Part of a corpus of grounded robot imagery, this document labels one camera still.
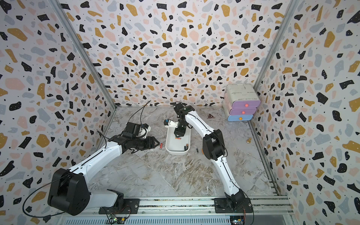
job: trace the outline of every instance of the marble floor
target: marble floor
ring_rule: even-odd
[[[118,108],[107,133],[120,134],[129,117],[139,108]],[[211,127],[222,131],[228,150],[228,164],[240,188],[249,196],[275,195],[271,188],[247,121],[228,122],[222,108],[195,108]],[[215,118],[207,119],[208,114]],[[171,155],[165,149],[167,129],[164,119],[176,121],[173,108],[147,107],[142,122],[151,126],[150,136],[163,143],[155,149],[130,154],[128,150],[104,167],[91,181],[89,189],[114,189],[127,197],[224,196],[215,166],[201,152],[202,138],[191,130],[191,147],[186,155]],[[140,112],[131,119],[140,123]]]

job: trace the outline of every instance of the wire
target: wire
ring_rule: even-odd
[[[60,177],[59,179],[56,179],[56,180],[54,180],[54,181],[51,181],[50,183],[47,183],[47,184],[39,187],[39,188],[36,189],[35,191],[33,191],[33,192],[25,199],[25,201],[24,201],[24,203],[23,203],[23,213],[24,213],[25,215],[27,215],[27,216],[35,217],[35,218],[46,218],[46,217],[52,217],[52,216],[56,216],[56,215],[59,215],[59,214],[63,214],[64,212],[60,212],[60,213],[57,213],[57,214],[54,214],[54,215],[48,215],[48,216],[33,216],[33,215],[30,215],[30,214],[28,214],[27,212],[25,212],[25,203],[26,203],[26,201],[30,198],[30,196],[31,196],[33,193],[37,192],[39,189],[41,189],[41,188],[43,188],[43,187],[45,187],[45,186],[47,186],[47,185],[49,185],[49,184],[51,184],[51,183],[53,183],[53,182],[55,182],[55,181],[60,180],[61,178],[65,177],[65,176],[66,176],[66,175]]]

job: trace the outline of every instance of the ventilation grille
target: ventilation grille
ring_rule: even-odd
[[[107,218],[98,217],[68,217],[63,225],[84,224],[103,225],[110,224]],[[125,224],[134,225],[230,225],[229,216],[137,216],[128,218]]]

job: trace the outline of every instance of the metal bracket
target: metal bracket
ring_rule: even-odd
[[[226,198],[214,198],[215,213],[252,213],[253,208],[249,198],[245,198],[244,202],[239,205],[238,210],[232,211],[228,208]]]
[[[100,207],[99,214],[137,214],[139,209],[140,199],[138,198],[125,198],[124,199],[124,210],[118,212],[119,209],[116,207]]]

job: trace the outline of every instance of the terrazzo wallpaper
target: terrazzo wallpaper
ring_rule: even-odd
[[[303,0],[252,122],[299,224],[360,224],[359,1]]]
[[[117,105],[221,105],[253,83],[285,0],[61,0]]]
[[[48,2],[0,6],[0,224],[45,224],[22,213],[25,198],[88,157],[112,112]],[[49,188],[28,199],[29,214],[55,213]]]

